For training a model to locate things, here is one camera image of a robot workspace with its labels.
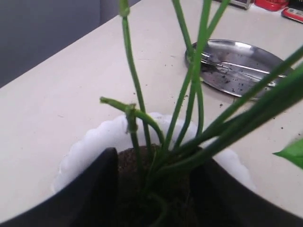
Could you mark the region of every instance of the table surface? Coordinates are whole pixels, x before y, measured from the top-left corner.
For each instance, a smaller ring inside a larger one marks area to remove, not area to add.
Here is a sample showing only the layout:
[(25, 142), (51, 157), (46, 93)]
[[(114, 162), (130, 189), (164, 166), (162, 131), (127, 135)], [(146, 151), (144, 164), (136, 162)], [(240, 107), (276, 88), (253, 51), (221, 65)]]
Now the table surface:
[[(194, 42), (201, 0), (181, 3)], [(217, 7), (213, 2), (211, 15)], [(187, 71), (171, 1), (142, 0), (132, 7), (129, 23), (146, 108), (171, 114)], [(302, 37), (302, 24), (255, 6), (247, 11), (229, 6), (212, 36), (258, 46), (281, 59), (302, 45)], [(204, 85), (203, 92), (208, 124), (234, 98)], [(121, 115), (99, 104), (100, 96), (136, 102), (119, 17), (0, 89), (0, 221), (51, 196), (50, 184), (71, 145), (87, 130)], [(301, 217), (303, 171), (272, 153), (298, 138), (302, 113), (303, 102), (231, 146), (250, 170), (258, 193)]]

